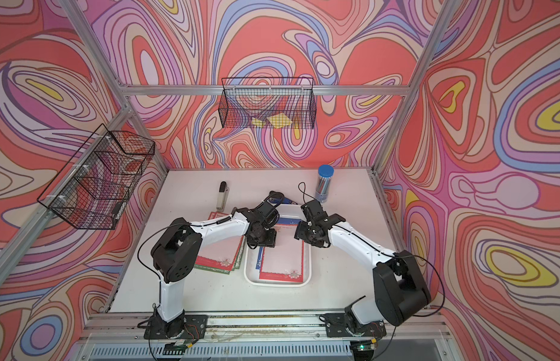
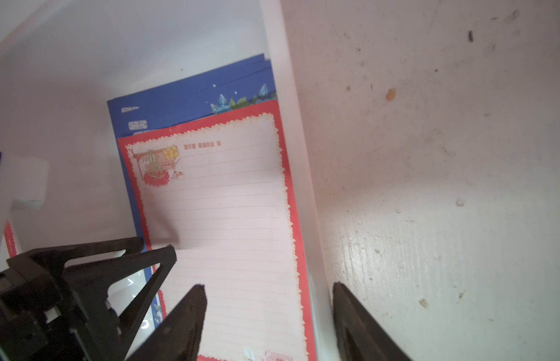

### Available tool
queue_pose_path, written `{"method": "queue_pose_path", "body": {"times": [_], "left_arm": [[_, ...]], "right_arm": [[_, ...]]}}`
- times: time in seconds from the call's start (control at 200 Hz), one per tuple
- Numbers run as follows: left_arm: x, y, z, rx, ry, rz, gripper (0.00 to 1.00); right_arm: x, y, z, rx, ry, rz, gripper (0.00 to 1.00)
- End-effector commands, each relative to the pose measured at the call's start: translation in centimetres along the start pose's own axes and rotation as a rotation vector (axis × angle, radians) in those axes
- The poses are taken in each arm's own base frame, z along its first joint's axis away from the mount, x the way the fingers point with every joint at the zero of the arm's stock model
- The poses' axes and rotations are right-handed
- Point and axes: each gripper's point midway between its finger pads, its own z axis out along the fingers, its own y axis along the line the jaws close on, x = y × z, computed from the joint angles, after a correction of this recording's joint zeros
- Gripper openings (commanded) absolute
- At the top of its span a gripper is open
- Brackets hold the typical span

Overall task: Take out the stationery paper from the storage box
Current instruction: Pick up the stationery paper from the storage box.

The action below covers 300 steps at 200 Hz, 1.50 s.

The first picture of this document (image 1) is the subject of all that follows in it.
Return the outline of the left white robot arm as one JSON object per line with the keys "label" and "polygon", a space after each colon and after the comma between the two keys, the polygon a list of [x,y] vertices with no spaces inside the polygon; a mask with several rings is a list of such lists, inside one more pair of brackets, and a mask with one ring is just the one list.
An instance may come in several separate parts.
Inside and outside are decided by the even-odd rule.
{"label": "left white robot arm", "polygon": [[203,222],[175,219],[151,249],[159,281],[159,304],[146,328],[147,339],[177,338],[188,326],[183,293],[185,278],[196,264],[203,246],[243,237],[251,248],[275,246],[280,218],[278,205],[268,198],[255,208],[235,208],[232,213]]}

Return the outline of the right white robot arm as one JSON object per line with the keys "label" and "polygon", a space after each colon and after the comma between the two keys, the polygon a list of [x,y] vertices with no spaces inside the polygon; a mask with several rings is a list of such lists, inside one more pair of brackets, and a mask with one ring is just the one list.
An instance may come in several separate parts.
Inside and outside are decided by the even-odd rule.
{"label": "right white robot arm", "polygon": [[339,248],[372,272],[373,296],[361,296],[345,307],[346,331],[359,335],[365,326],[381,321],[400,326],[430,304],[430,290],[414,254],[377,245],[344,217],[329,215],[317,200],[300,208],[304,219],[295,239],[316,248]]}

